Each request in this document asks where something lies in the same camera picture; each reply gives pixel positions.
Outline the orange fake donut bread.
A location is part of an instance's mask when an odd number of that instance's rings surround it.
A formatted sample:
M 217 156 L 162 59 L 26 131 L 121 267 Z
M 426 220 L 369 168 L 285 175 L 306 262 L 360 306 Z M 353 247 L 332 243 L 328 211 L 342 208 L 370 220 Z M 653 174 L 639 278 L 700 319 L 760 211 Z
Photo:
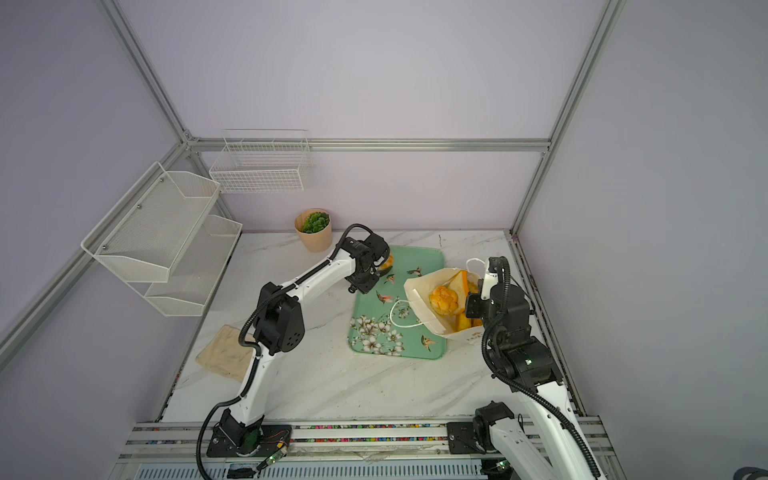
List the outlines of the orange fake donut bread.
M 378 271 L 381 273 L 389 272 L 392 269 L 393 264 L 394 264 L 394 255 L 390 254 L 387 260 L 379 266 Z

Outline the white paper bag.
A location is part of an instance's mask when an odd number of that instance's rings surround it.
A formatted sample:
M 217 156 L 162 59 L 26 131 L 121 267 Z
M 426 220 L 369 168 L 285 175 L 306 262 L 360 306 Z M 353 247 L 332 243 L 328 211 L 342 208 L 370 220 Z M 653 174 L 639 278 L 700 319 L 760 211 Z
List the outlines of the white paper bag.
M 481 278 L 467 269 L 443 268 L 404 283 L 406 298 L 391 307 L 389 323 L 400 329 L 425 327 L 452 341 L 474 343 L 483 332 L 483 321 L 467 311 L 470 294 L 479 294 Z

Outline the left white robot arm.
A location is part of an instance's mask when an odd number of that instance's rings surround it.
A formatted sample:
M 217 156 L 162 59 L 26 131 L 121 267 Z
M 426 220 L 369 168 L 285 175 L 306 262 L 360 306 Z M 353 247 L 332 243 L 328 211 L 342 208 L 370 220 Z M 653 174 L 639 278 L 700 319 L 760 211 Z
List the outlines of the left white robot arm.
M 369 227 L 353 223 L 342 233 L 332 252 L 319 263 L 282 284 L 268 282 L 258 303 L 238 334 L 238 344 L 252 350 L 251 362 L 237 396 L 215 404 L 197 436 L 195 462 L 201 478 L 210 477 L 202 458 L 202 443 L 214 415 L 222 415 L 212 438 L 223 439 L 237 455 L 250 436 L 262 432 L 266 402 L 286 355 L 303 340 L 306 329 L 302 308 L 344 280 L 351 293 L 368 293 L 380 278 L 380 267 L 391 249 Z

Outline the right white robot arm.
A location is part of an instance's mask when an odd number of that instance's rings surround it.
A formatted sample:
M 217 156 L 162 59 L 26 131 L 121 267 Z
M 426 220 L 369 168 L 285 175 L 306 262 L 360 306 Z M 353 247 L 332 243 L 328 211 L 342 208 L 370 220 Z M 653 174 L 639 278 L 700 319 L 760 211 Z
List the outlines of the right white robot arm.
M 491 376 L 506 385 L 537 426 L 540 451 L 518 414 L 492 401 L 475 411 L 473 438 L 498 453 L 520 479 L 603 479 L 605 474 L 584 437 L 564 376 L 551 350 L 531 333 L 531 305 L 513 282 L 503 256 L 491 257 L 479 291 L 466 302 L 467 316 L 483 322 L 480 351 Z

